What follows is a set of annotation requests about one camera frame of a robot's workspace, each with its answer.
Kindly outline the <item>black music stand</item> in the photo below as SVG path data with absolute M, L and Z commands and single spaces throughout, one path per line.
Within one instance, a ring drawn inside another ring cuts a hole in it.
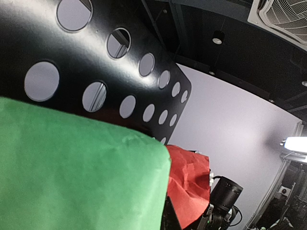
M 92 0 L 88 24 L 66 30 L 58 0 L 0 3 L 0 94 L 33 104 L 28 70 L 49 62 L 59 73 L 38 106 L 125 126 L 168 143 L 191 82 L 160 42 L 121 0 Z

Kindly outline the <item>red sheet music paper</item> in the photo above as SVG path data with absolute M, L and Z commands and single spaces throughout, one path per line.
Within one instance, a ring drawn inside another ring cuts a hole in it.
M 201 216 L 210 202 L 209 157 L 175 145 L 166 148 L 171 158 L 167 195 L 184 229 Z

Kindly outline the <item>green cloth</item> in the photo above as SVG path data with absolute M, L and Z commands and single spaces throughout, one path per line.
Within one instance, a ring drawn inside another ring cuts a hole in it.
M 138 131 L 0 100 L 3 230 L 158 230 L 170 165 Z

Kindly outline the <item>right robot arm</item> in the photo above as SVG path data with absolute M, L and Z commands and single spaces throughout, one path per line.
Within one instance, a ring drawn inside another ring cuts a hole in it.
M 235 202 L 243 187 L 224 177 L 215 176 L 218 182 L 210 193 L 210 202 L 197 224 L 198 230 L 226 230 L 232 226 L 237 214 L 242 214 Z

